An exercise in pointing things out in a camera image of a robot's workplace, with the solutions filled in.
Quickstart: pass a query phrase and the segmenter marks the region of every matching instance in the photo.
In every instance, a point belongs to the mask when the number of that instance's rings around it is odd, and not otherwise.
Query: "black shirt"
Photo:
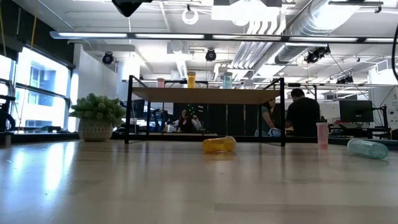
[[[295,136],[316,137],[320,120],[318,102],[306,97],[298,99],[287,109],[286,120],[293,124]]]

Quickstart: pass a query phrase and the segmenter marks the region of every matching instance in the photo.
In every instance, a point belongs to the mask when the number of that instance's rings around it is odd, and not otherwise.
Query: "woman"
[[[262,129],[262,136],[267,136],[268,131],[271,128],[275,128],[274,121],[272,120],[272,112],[275,107],[275,99],[272,99],[268,102],[265,102],[261,106],[261,129]],[[259,129],[257,127],[256,137],[259,135]]]
[[[177,129],[183,133],[194,133],[201,129],[201,124],[198,117],[196,115],[191,116],[188,113],[188,108],[182,110],[180,119],[174,121],[174,126],[177,126]]]

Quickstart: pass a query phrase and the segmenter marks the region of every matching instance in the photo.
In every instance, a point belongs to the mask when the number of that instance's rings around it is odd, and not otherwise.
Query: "wicker planter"
[[[79,122],[79,137],[84,141],[106,141],[112,136],[112,123],[81,119]]]

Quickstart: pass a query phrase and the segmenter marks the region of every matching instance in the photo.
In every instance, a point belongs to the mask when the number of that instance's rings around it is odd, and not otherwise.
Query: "man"
[[[317,122],[320,120],[319,104],[305,97],[303,90],[294,89],[290,93],[293,103],[287,109],[286,128],[293,126],[294,135],[316,137]]]

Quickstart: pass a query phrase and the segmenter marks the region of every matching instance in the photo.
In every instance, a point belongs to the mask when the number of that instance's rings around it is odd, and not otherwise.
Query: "person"
[[[182,110],[180,119],[174,121],[174,126],[183,133],[194,133],[201,129],[201,123],[196,115],[190,115],[188,108]]]
[[[272,112],[275,108],[275,99],[267,101],[261,106],[261,136],[267,136],[271,128],[275,128],[274,121],[272,120]],[[255,136],[259,135],[259,128],[257,127]]]
[[[287,109],[286,128],[293,126],[294,135],[316,137],[320,108],[316,100],[305,97],[303,90],[296,88],[290,93],[293,103]]]

